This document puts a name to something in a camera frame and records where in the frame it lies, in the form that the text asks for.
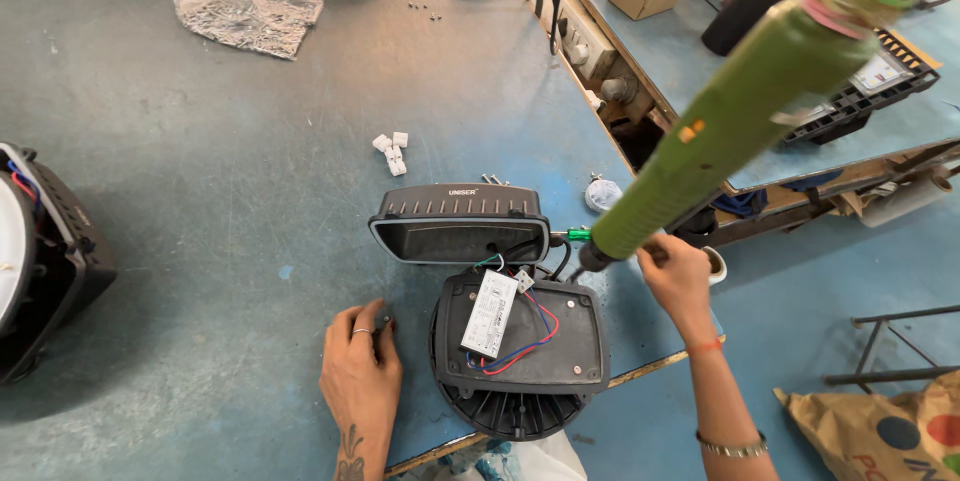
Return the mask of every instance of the blue table surface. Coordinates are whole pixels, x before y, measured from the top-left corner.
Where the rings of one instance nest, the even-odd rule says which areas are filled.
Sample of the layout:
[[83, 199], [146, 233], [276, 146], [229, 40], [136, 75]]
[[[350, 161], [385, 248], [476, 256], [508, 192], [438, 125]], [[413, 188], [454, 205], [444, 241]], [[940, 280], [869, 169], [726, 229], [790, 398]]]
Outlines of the blue table surface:
[[[717, 0], [709, 1], [679, 0], [672, 10], [634, 21], [607, 0], [585, 0], [678, 113], [687, 109], [724, 62], [700, 41], [716, 15]], [[960, 139], [960, 110], [948, 104], [960, 104], [960, 34], [956, 32], [960, 2], [907, 14], [893, 29], [943, 63], [938, 69], [941, 81], [874, 112], [866, 127], [833, 142], [778, 144], [756, 156], [728, 183], [737, 191], [753, 190]]]
[[[368, 217], [388, 190], [487, 173], [539, 192], [554, 230], [580, 227], [596, 219], [591, 172], [631, 174], [523, 0], [411, 1], [443, 19], [326, 0], [288, 62], [190, 33], [171, 0], [0, 0], [18, 15], [0, 27], [16, 45], [2, 137], [73, 188], [119, 269], [37, 371], [0, 389], [5, 479], [327, 477], [325, 327], [378, 296], [405, 366], [389, 462], [473, 431], [426, 349], [460, 269], [397, 263]], [[371, 145], [393, 131], [410, 133], [400, 177]], [[613, 375], [683, 347], [635, 270], [582, 279]]]

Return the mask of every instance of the tattoo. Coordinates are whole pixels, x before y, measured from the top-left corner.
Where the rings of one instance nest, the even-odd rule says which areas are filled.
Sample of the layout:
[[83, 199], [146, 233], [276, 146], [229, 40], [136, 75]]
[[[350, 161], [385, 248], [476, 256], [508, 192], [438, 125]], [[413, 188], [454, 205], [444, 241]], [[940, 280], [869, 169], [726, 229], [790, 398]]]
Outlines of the tattoo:
[[343, 455], [346, 456], [345, 461], [340, 461], [337, 465], [337, 481], [363, 481], [363, 457], [356, 457], [357, 446], [363, 442], [363, 438], [358, 438], [354, 441], [356, 437], [357, 425], [352, 424], [350, 426], [350, 435], [349, 438], [346, 434], [340, 435], [340, 441], [343, 445]]

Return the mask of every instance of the hand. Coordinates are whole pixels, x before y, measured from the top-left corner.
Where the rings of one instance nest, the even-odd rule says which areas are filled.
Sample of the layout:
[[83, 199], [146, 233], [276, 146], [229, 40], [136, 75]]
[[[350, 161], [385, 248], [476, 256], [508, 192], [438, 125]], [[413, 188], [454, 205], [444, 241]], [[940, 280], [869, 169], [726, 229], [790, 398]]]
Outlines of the hand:
[[383, 298], [342, 311], [323, 341], [319, 389], [340, 428], [337, 470], [342, 479], [382, 478], [390, 448], [403, 375], [394, 347], [396, 325], [391, 320], [376, 334], [354, 333], [375, 330], [381, 308]]
[[716, 338], [711, 317], [711, 262], [706, 252], [663, 233], [636, 252], [643, 279], [688, 346]]

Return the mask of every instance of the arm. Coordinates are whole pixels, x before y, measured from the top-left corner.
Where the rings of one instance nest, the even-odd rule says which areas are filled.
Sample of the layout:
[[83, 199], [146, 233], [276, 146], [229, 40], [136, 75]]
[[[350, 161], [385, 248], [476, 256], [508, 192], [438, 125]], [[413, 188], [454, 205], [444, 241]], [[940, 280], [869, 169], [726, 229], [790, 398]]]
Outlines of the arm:
[[[655, 248], [647, 245], [638, 250], [637, 259], [650, 291], [677, 326], [690, 352], [701, 438], [727, 448], [757, 443], [760, 433], [750, 418], [723, 351], [711, 347], [717, 340], [717, 331], [711, 317], [708, 289], [711, 264], [707, 254], [665, 234], [656, 234], [651, 241]], [[766, 453], [733, 458], [703, 450], [702, 457], [709, 481], [779, 479]]]
[[403, 367], [394, 347], [394, 321], [376, 334], [383, 299], [333, 318], [323, 341], [319, 389], [340, 428], [334, 479], [380, 481], [401, 398]]

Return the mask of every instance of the red thread bracelet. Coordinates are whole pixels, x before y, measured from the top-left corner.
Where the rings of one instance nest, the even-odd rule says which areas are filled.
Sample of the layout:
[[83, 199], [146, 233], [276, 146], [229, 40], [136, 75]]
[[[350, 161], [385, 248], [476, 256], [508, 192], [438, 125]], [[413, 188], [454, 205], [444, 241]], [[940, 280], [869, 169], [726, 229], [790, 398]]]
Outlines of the red thread bracelet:
[[711, 350], [723, 350], [723, 342], [720, 341], [720, 337], [717, 337], [710, 342], [689, 346], [686, 349], [686, 354], [693, 355], [694, 353], [709, 352]]

